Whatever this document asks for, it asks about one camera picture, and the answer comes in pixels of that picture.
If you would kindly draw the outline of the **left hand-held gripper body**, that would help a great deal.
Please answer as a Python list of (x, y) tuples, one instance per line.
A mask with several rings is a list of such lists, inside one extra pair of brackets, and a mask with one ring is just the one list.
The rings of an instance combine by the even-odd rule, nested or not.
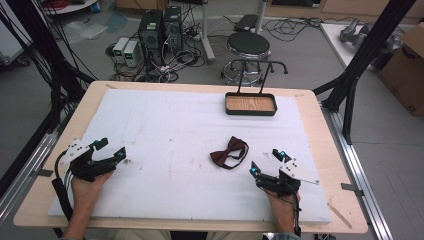
[(94, 160), (93, 153), (95, 150), (89, 147), (81, 139), (75, 139), (59, 158), (60, 165), (69, 165), (68, 170), (76, 177), (93, 182), (97, 176), (112, 172), (116, 169), (117, 164), (113, 163), (113, 156), (103, 159)]

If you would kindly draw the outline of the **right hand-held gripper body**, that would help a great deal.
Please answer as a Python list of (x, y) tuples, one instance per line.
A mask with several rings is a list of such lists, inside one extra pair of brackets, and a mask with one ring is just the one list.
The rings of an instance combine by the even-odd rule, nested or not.
[(261, 171), (261, 174), (255, 177), (255, 183), (259, 188), (275, 192), (279, 197), (295, 194), (302, 182), (320, 184), (318, 176), (297, 159), (283, 163), (279, 167), (277, 176)]

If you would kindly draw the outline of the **dark red bow tie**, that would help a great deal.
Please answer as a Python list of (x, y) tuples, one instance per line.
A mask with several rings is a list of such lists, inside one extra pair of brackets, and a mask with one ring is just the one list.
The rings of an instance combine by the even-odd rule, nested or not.
[[(236, 168), (243, 162), (243, 160), (248, 154), (248, 151), (249, 145), (245, 141), (236, 138), (235, 136), (232, 136), (225, 150), (211, 152), (210, 157), (213, 163), (217, 166), (226, 170), (231, 170)], [(226, 161), (228, 158), (237, 160), (237, 163), (233, 166), (227, 165)]]

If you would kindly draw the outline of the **black tray stand wooden base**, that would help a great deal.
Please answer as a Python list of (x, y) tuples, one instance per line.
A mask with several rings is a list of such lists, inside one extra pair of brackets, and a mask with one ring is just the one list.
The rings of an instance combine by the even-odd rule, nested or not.
[[(274, 65), (281, 65), (284, 73), (288, 73), (287, 66), (280, 61), (268, 60), (248, 60), (236, 59), (241, 64), (238, 88), (236, 92), (227, 92), (225, 94), (225, 108), (228, 115), (243, 116), (274, 116), (278, 110), (275, 96), (271, 93), (264, 93), (264, 85), (269, 73), (274, 72)], [(257, 93), (242, 92), (243, 80), (247, 78), (247, 68), (249, 64), (256, 64), (258, 75), (255, 83), (260, 84), (260, 90)]]

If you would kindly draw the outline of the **person's left hand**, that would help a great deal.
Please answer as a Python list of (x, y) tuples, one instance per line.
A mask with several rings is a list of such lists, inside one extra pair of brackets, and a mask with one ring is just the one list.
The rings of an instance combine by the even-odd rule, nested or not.
[(97, 176), (93, 182), (89, 182), (78, 177), (71, 181), (74, 209), (92, 209), (100, 195), (103, 185), (113, 175), (112, 172)]

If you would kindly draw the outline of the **white foam mat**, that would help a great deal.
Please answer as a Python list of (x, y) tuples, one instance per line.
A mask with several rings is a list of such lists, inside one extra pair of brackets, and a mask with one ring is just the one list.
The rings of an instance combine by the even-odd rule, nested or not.
[[(109, 89), (83, 140), (107, 138), (96, 160), (122, 147), (126, 158), (102, 188), (97, 217), (268, 221), (268, 199), (249, 170), (254, 161), (275, 176), (284, 151), (318, 176), (297, 104), (279, 96), (274, 116), (234, 116), (221, 93)], [(210, 153), (225, 150), (232, 136), (249, 145), (243, 162), (226, 170)], [(300, 221), (331, 220), (321, 184), (302, 182)]]

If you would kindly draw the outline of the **thin wooden stick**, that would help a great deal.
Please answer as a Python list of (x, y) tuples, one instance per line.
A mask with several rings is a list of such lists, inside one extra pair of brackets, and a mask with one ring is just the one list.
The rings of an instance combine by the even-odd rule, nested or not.
[(330, 202), (327, 202), (329, 209), (349, 228), (352, 229), (352, 224), (344, 217), (344, 215), (337, 210)]

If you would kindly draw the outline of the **white bench power supply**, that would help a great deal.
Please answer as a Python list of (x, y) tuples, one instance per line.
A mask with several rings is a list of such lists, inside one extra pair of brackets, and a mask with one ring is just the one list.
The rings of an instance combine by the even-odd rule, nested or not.
[(123, 52), (126, 48), (128, 41), (129, 41), (128, 37), (121, 37), (112, 49), (112, 52), (114, 54), (114, 59), (118, 64), (125, 63)]
[(128, 67), (136, 67), (140, 60), (140, 53), (138, 49), (138, 42), (130, 40), (124, 50), (124, 59)]

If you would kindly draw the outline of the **black round stool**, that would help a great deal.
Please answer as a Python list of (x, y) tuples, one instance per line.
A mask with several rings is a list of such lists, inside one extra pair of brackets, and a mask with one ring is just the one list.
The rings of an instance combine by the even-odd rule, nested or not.
[(221, 77), (227, 85), (253, 86), (263, 82), (260, 60), (266, 60), (270, 51), (266, 38), (252, 32), (236, 32), (228, 38), (227, 49), (237, 56), (222, 68)]

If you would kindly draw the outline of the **black flat device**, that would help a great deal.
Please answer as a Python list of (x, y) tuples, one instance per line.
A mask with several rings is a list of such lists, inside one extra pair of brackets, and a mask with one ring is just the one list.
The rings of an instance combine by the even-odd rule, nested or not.
[(244, 15), (234, 26), (236, 32), (254, 32), (258, 16), (255, 14)]

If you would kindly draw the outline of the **white table leg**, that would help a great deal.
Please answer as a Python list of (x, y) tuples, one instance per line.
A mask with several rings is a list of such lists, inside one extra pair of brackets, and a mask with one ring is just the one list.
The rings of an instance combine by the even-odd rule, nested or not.
[(206, 54), (206, 63), (215, 62), (215, 54), (208, 38), (208, 0), (201, 0), (202, 4), (202, 32), (200, 34), (202, 45)]
[(260, 34), (264, 20), (265, 11), (269, 0), (260, 0), (257, 11), (257, 20), (255, 25), (255, 33)]

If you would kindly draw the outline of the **white round table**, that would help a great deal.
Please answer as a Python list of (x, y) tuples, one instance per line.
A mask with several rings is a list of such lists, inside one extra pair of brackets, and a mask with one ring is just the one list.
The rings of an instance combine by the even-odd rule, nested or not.
[(60, 15), (83, 9), (100, 11), (99, 0), (48, 0), (43, 4), (43, 9), (48, 15)]

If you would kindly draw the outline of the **brown cardboard box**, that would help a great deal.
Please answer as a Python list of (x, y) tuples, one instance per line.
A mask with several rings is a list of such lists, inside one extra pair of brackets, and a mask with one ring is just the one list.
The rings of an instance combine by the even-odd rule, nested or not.
[(401, 36), (403, 45), (380, 71), (380, 80), (413, 116), (424, 116), (424, 22)]

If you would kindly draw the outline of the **aluminium rail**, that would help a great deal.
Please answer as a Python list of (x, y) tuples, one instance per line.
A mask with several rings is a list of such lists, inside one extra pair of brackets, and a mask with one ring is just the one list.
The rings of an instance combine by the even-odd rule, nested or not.
[(34, 134), (0, 179), (0, 225), (35, 180), (57, 140), (57, 132)]
[(342, 117), (339, 113), (330, 112), (325, 108), (322, 108), (322, 112), (333, 134), (333, 139), (341, 151), (342, 161), (347, 168), (355, 195), (365, 213), (367, 225), (372, 229), (377, 240), (394, 240), (356, 150), (342, 133)]

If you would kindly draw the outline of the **black metal frame stand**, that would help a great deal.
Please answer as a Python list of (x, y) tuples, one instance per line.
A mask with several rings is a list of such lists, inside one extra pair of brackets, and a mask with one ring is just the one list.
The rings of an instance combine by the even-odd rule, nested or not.
[(322, 101), (322, 106), (332, 113), (337, 113), (340, 104), (345, 102), (341, 132), (349, 145), (352, 144), (351, 125), (357, 83), (368, 65), (377, 56), (383, 43), (393, 33), (415, 2), (416, 0), (389, 0), (370, 30), (369, 35), (365, 38), (345, 70), (334, 80), (313, 90), (315, 95), (331, 90), (330, 95)]
[(97, 80), (92, 74), (71, 64), (54, 38), (59, 34), (74, 61), (80, 60), (67, 41), (62, 27), (53, 27), (38, 0), (5, 0), (16, 16), (18, 26), (0, 8), (0, 21), (12, 33), (24, 52), (35, 64), (43, 80), (50, 87), (51, 110), (48, 114), (49, 128), (62, 125), (61, 114), (71, 115), (82, 100), (88, 86)]

